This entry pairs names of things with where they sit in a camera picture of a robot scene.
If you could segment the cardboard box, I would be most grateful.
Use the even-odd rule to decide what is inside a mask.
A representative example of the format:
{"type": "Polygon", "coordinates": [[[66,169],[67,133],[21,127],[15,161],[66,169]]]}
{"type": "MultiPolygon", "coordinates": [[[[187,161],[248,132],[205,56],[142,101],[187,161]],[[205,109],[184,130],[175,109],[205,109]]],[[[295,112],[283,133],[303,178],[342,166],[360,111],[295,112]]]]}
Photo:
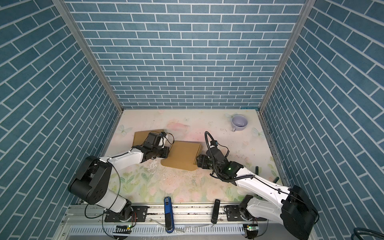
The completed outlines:
{"type": "Polygon", "coordinates": [[[142,145],[150,132],[163,132],[164,129],[135,132],[132,146],[142,145]]]}

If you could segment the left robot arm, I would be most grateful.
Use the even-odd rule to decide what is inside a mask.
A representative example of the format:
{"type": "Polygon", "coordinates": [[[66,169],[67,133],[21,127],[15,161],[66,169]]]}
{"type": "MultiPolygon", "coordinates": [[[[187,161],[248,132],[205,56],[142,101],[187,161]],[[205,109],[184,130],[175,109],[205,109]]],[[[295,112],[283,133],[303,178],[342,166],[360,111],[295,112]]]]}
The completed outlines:
{"type": "Polygon", "coordinates": [[[119,170],[150,159],[166,159],[170,152],[170,147],[166,146],[167,135],[166,132],[151,131],[142,144],[126,152],[101,158],[88,156],[78,167],[68,191],[90,205],[104,208],[118,221],[131,220],[134,216],[132,203],[119,192],[109,189],[112,171],[118,174],[119,170]]]}

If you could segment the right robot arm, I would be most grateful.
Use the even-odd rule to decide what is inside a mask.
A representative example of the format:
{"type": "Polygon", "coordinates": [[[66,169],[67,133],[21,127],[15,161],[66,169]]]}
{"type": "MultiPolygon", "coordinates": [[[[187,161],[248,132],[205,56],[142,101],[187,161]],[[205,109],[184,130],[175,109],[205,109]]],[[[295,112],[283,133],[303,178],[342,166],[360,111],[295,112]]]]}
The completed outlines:
{"type": "Polygon", "coordinates": [[[320,218],[307,193],[295,185],[281,186],[252,173],[238,162],[228,161],[217,148],[196,158],[197,166],[213,171],[217,179],[250,192],[240,204],[244,218],[264,218],[279,223],[299,240],[307,240],[320,218]]]}

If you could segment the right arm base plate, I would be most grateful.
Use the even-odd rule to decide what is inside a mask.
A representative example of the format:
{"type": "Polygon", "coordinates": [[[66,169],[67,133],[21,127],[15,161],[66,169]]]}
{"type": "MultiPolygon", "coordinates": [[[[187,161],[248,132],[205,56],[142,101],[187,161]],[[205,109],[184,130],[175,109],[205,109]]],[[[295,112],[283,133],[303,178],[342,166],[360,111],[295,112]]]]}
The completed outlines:
{"type": "Polygon", "coordinates": [[[223,207],[228,222],[266,222],[265,218],[253,217],[245,208],[240,208],[239,205],[226,205],[223,207]]]}

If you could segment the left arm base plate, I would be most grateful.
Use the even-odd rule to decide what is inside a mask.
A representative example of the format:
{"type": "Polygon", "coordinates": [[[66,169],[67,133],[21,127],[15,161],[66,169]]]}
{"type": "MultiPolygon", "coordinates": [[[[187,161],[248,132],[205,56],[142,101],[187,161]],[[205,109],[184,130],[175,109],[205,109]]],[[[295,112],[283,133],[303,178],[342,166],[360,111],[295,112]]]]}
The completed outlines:
{"type": "Polygon", "coordinates": [[[130,206],[123,209],[120,213],[106,211],[105,222],[107,223],[137,223],[145,222],[148,206],[130,206]]]}

